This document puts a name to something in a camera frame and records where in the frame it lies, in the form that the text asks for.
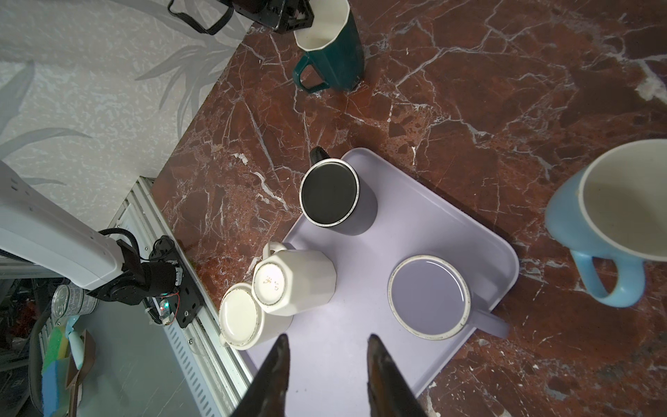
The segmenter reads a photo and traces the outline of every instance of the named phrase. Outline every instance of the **wall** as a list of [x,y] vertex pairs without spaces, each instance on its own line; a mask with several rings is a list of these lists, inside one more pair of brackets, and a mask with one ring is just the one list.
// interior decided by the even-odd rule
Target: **wall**
[[[168,0],[0,1],[0,159],[95,229],[155,177],[250,26]],[[227,7],[177,2],[211,24]]]

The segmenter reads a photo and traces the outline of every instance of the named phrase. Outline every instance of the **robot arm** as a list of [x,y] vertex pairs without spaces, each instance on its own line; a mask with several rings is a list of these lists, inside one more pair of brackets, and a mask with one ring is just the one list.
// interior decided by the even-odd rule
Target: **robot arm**
[[124,241],[92,230],[0,161],[0,249],[69,278],[105,301],[138,304],[168,294],[173,265],[141,263]]

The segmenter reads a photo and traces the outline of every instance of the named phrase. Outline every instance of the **black bracket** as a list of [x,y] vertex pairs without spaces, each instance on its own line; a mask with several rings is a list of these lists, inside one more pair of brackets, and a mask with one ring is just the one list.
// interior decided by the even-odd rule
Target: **black bracket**
[[185,328],[197,316],[201,308],[203,296],[197,283],[186,267],[187,260],[182,259],[176,250],[176,243],[169,236],[162,236],[153,245],[153,251],[148,257],[151,261],[176,261],[183,270],[183,279],[178,286],[179,295],[168,298],[172,306],[177,306],[176,320],[181,328]]

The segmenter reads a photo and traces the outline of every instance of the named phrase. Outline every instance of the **mug handle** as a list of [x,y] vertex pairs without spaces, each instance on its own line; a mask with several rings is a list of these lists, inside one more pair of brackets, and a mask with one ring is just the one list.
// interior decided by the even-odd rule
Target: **mug handle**
[[271,252],[280,252],[282,250],[287,250],[285,245],[280,242],[269,242],[264,245],[264,249],[261,251],[261,260],[264,260],[272,255]]
[[501,339],[510,334],[510,325],[505,320],[483,310],[471,309],[467,324]]
[[630,307],[642,297],[646,287],[644,260],[627,257],[612,259],[618,270],[618,281],[611,294],[604,289],[598,272],[593,265],[593,257],[570,250],[579,274],[588,293],[599,302],[612,307]]
[[313,166],[317,162],[323,161],[325,159],[329,159],[330,156],[327,153],[327,151],[324,150],[322,146],[315,146],[311,151],[310,151],[310,165]]
[[329,88],[329,84],[327,84],[326,81],[322,81],[321,83],[310,88],[306,88],[303,86],[303,84],[301,84],[301,73],[308,65],[313,65],[313,61],[310,60],[308,55],[304,55],[296,64],[296,67],[294,67],[294,71],[292,71],[292,78],[294,79],[294,83],[297,85],[297,87],[304,90],[308,94],[317,93],[318,91]]

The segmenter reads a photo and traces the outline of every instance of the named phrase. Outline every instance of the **upside-down white mug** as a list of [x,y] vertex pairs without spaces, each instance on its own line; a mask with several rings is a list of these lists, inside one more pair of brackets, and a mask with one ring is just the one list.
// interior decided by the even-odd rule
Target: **upside-down white mug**
[[219,311],[220,342],[237,350],[246,350],[256,344],[284,333],[292,317],[265,313],[252,296],[247,282],[234,284],[222,297]]
[[262,310],[278,316],[322,306],[335,290],[336,269],[325,254],[289,250],[279,242],[264,246],[252,280],[252,294]]

